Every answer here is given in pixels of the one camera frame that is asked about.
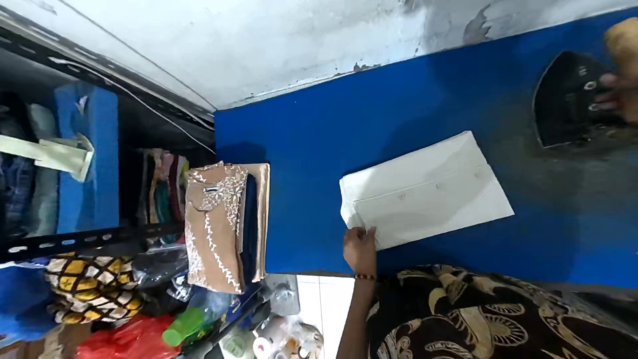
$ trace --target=yellow patterned fabric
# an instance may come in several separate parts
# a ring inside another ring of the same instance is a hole
[[[125,320],[143,305],[134,290],[131,258],[60,254],[49,262],[46,277],[58,294],[50,306],[58,323]]]

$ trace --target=plastic bottle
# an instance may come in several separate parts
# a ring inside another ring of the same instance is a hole
[[[169,346],[182,344],[184,339],[219,319],[230,306],[230,294],[217,293],[201,287],[194,287],[194,290],[188,308],[162,333],[162,339]]]

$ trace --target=folded white shirt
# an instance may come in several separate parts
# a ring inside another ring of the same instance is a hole
[[[514,214],[470,131],[344,176],[348,228],[377,227],[386,249]]]

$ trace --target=stack of folded clothes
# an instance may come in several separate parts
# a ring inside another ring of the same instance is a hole
[[[242,294],[265,276],[270,167],[219,162],[188,171],[188,282]]]

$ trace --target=human hand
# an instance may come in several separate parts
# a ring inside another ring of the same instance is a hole
[[[354,227],[343,235],[343,257],[356,274],[376,276],[376,227]]]
[[[594,98],[596,110],[616,110],[627,123],[638,125],[638,84],[611,73],[601,76],[600,83],[610,90]]]

